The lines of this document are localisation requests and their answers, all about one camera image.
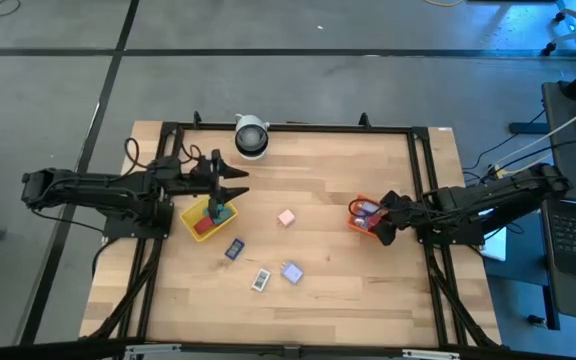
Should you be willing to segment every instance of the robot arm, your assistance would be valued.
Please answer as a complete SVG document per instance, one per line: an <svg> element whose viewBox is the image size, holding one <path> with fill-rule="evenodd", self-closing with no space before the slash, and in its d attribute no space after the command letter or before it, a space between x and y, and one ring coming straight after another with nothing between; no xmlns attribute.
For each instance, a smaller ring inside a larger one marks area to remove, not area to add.
<svg viewBox="0 0 576 360"><path fill-rule="evenodd" d="M449 187L420 201L390 191L381 201L382 220L374 227L384 245L397 230L422 230L432 244L481 245L483 234L539 208L549 197L563 197L572 185L556 167L538 164L511 177L473 187Z"/></svg>
<svg viewBox="0 0 576 360"><path fill-rule="evenodd" d="M179 159L183 129L178 126L168 134L173 132L172 153L153 160L143 171L120 176L43 169L24 174L21 200L33 211L62 204L97 209L107 218L104 236L110 238L167 236L172 196L209 195L208 211L217 217L220 204L248 191L222 187L219 178L245 177L248 173L228 166L219 150L213 150L210 159L203 155L193 158L196 165L183 173ZM165 140L164 137L160 144L165 145Z"/></svg>

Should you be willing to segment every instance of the orange bin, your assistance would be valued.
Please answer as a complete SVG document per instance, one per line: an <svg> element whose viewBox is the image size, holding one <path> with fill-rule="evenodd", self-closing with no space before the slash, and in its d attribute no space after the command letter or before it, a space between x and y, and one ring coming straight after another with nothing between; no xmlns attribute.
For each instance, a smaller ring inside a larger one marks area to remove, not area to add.
<svg viewBox="0 0 576 360"><path fill-rule="evenodd" d="M371 199L371 198L369 198L369 197L367 197L367 196L364 196L364 195L362 195L362 194L357 195L357 199L360 199L360 200L361 200L361 199L366 199L366 200L370 200L370 201L372 201L372 202L375 202L375 203L379 204L379 201L376 201L376 200L374 200L374 199ZM353 203L351 209L352 209L352 211L353 211L355 214L358 213L359 210L360 210L359 202ZM359 232L362 233L362 234L366 234L366 235L368 235L368 236L372 236L372 237L374 237L375 239L377 238L377 234L375 234L374 232L364 230L364 229L360 228L359 226L355 225L355 216L354 216L353 214L350 214L350 215L348 216L348 227L351 228L351 229L353 229L353 230L359 231Z"/></svg>

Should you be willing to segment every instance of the wooden table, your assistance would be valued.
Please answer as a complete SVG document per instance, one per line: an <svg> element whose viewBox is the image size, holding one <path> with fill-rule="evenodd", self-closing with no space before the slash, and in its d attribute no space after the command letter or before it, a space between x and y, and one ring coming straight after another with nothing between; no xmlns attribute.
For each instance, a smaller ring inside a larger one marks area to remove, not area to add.
<svg viewBox="0 0 576 360"><path fill-rule="evenodd" d="M141 162L154 157L161 122L137 121ZM450 128L430 129L440 186L463 185ZM241 158L227 131L187 131L184 143L204 153L219 148L231 166L250 177L223 182L248 186L233 203L239 216L203 243L194 241L179 214L196 201L176 197L154 292L148 339L221 343L437 346L423 249L412 229L384 247L346 226L347 204L358 193L379 199L388 190L414 197L406 137L392 134L272 133L267 156ZM419 161L425 169L423 150ZM424 181L427 190L427 177ZM290 209L289 228L277 215ZM246 245L232 261L234 238ZM81 327L96 330L123 296L136 241L121 239L99 259ZM452 247L460 298L488 336L499 342L490 292L479 255ZM282 262L304 277L282 278ZM263 293L251 289L259 268L272 272ZM134 334L141 303L135 302ZM455 341L444 299L449 340Z"/></svg>

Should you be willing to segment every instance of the yellow container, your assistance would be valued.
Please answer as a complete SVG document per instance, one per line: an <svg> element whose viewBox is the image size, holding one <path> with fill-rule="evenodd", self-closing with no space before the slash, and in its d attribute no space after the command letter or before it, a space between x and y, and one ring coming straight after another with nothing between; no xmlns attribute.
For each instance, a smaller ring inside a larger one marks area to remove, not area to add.
<svg viewBox="0 0 576 360"><path fill-rule="evenodd" d="M232 211L232 216L228 220L224 221L218 226L213 227L212 229L206 231L205 233L201 235L198 234L195 231L194 226L199 222L199 220L201 220L204 216L206 216L204 215L204 210L208 208L208 199L209 199L208 197L203 198L202 200L197 202L192 207L188 208L179 216L181 218L181 221L184 222L184 224L192 234L192 237L194 237L195 240L197 240L197 242L202 242L208 239L212 234L216 233L219 229L226 226L226 224L228 224L230 221L232 221L232 219L235 218L235 216L237 216L237 209L235 208L235 206L232 203L226 203L225 206Z"/></svg>

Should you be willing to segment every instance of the pink cube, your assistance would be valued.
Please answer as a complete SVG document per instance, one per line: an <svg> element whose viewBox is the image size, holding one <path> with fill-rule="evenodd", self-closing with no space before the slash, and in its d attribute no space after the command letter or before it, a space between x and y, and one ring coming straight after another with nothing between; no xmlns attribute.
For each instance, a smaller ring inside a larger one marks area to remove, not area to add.
<svg viewBox="0 0 576 360"><path fill-rule="evenodd" d="M288 227L290 224L295 222L295 215L290 210L282 212L279 214L278 218L279 222L281 222L285 227Z"/></svg>

